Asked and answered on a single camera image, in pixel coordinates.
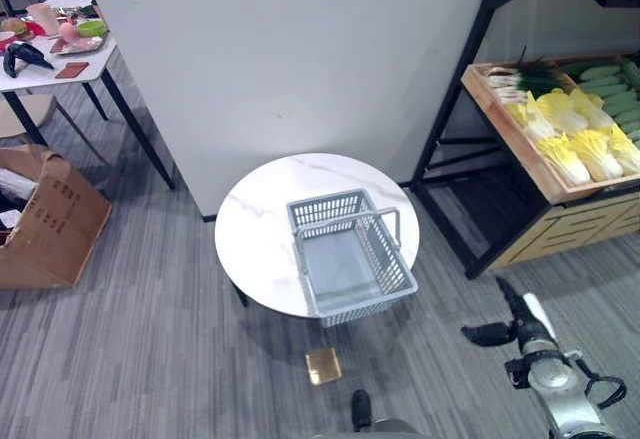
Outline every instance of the white wall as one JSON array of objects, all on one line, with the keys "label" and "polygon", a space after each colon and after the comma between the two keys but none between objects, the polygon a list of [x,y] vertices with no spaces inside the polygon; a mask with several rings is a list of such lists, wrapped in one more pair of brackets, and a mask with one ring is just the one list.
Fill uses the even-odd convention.
[{"label": "white wall", "polygon": [[[251,169],[292,153],[346,154],[409,179],[479,4],[99,2],[204,215]],[[496,17],[481,55],[517,56],[525,42],[535,53],[629,48],[639,18],[519,0]]]}]

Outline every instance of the wooden crate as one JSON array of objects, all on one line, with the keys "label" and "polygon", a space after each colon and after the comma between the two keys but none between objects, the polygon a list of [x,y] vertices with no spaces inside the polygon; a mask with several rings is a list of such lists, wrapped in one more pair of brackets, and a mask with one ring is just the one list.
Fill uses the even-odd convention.
[{"label": "wooden crate", "polygon": [[516,264],[638,230],[640,193],[637,192],[577,207],[558,206],[545,214],[490,267]]},{"label": "wooden crate", "polygon": [[[635,174],[608,181],[592,182],[582,186],[565,184],[549,161],[540,153],[536,145],[524,134],[520,125],[500,102],[494,90],[489,87],[485,79],[486,73],[497,65],[513,67],[510,64],[471,64],[462,76],[462,83],[513,154],[518,158],[540,192],[551,204],[562,204],[582,199],[606,187],[640,180],[640,174]],[[564,80],[566,83],[565,88],[567,92],[570,92],[575,87],[575,83],[568,76]]]}]

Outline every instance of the basket handle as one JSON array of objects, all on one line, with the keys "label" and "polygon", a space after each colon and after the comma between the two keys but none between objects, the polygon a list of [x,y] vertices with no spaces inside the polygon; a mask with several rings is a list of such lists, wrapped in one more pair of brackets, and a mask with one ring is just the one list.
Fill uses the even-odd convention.
[{"label": "basket handle", "polygon": [[332,226],[334,224],[340,224],[341,222],[353,221],[354,219],[360,219],[362,217],[382,217],[387,214],[394,214],[396,227],[395,227],[395,240],[397,247],[400,248],[402,243],[400,242],[400,211],[396,207],[385,207],[375,211],[356,212],[354,214],[348,214],[346,216],[334,217],[327,219],[326,221],[314,222],[313,224],[305,224],[304,226],[298,226],[293,231],[293,237],[295,238],[296,247],[295,252],[298,256],[298,263],[303,274],[307,274],[307,260],[305,258],[304,249],[302,247],[302,235],[305,232],[313,231],[314,229],[322,229],[323,227]]}]

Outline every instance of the white table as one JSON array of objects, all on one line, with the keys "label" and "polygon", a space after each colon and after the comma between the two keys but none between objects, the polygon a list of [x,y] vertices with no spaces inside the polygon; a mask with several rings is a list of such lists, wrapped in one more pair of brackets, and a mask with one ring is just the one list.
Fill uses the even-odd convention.
[{"label": "white table", "polygon": [[[49,0],[46,2],[52,7],[80,7],[91,4],[91,0]],[[105,115],[98,98],[89,85],[89,81],[102,79],[102,82],[109,91],[109,94],[120,109],[120,112],[127,121],[131,131],[136,136],[136,139],[138,139],[138,142],[153,163],[154,167],[162,176],[169,188],[174,189],[174,184],[164,168],[164,165],[160,161],[160,158],[153,149],[149,139],[144,134],[136,117],[122,96],[122,93],[111,77],[111,74],[109,74],[109,71],[107,70],[107,62],[116,49],[116,41],[113,38],[113,35],[107,35],[106,41],[100,49],[83,54],[68,54],[61,56],[51,54],[49,51],[55,43],[55,39],[48,39],[44,36],[36,36],[32,41],[30,41],[30,43],[44,53],[44,58],[51,63],[54,69],[51,70],[34,64],[27,65],[23,61],[17,59],[16,72],[18,77],[12,78],[5,74],[4,71],[0,72],[0,92],[3,93],[5,99],[13,109],[13,112],[15,112],[16,116],[18,116],[18,119],[31,139],[37,144],[42,144],[44,146],[47,145],[46,141],[40,134],[40,131],[29,117],[25,108],[22,106],[22,103],[15,91],[20,89],[33,89],[42,86],[80,82],[98,109],[100,115],[103,119],[107,120],[107,116]],[[77,77],[72,79],[56,79],[55,75],[64,69],[68,62],[88,62],[89,66]]]},{"label": "white table", "polygon": [[[216,219],[220,263],[239,292],[285,314],[316,317],[305,298],[294,255],[287,203],[366,189],[377,209],[400,211],[401,249],[407,266],[418,254],[415,210],[400,187],[363,162],[334,154],[300,154],[265,164],[245,176],[224,199]],[[384,218],[389,231],[394,219]]]}]

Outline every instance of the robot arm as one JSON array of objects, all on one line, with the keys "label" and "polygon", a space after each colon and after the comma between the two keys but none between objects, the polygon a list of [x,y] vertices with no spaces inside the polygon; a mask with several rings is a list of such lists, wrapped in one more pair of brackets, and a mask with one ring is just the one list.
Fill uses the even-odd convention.
[{"label": "robot arm", "polygon": [[[616,377],[594,374],[579,353],[563,354],[538,299],[533,294],[520,296],[502,278],[497,278],[497,281],[511,309],[513,321],[509,324],[463,327],[462,333],[482,347],[495,347],[518,340],[522,357],[508,361],[505,368],[516,389],[531,388],[536,393],[552,438],[615,439],[600,410],[625,397],[624,382]],[[589,384],[584,391],[571,360],[589,377]],[[593,384],[598,381],[616,383],[618,389],[605,401],[594,404],[588,396]]]}]

